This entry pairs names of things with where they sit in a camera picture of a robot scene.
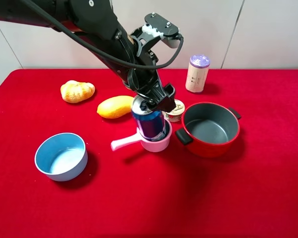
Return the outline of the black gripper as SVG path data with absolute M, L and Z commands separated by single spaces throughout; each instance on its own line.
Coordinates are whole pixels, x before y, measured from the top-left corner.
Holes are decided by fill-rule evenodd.
M 172 111 L 176 107 L 175 88 L 168 83 L 163 89 L 156 69 L 143 69 L 141 66 L 155 66 L 158 58 L 151 48 L 164 39 L 164 35 L 155 27 L 140 27 L 132 34 L 121 34 L 118 41 L 125 50 L 124 59 L 136 67 L 127 67 L 123 74 L 123 81 L 127 88 L 136 92 L 151 111 Z

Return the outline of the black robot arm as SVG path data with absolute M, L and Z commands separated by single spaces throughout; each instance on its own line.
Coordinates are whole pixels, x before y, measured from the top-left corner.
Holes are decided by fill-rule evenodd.
M 127 33 L 109 0 L 0 0 L 0 21 L 49 27 L 62 32 L 100 59 L 141 96 L 152 111 L 175 108 L 175 88 L 162 85 L 153 46 L 162 41 L 180 51 L 183 36 L 176 25 L 157 13 Z

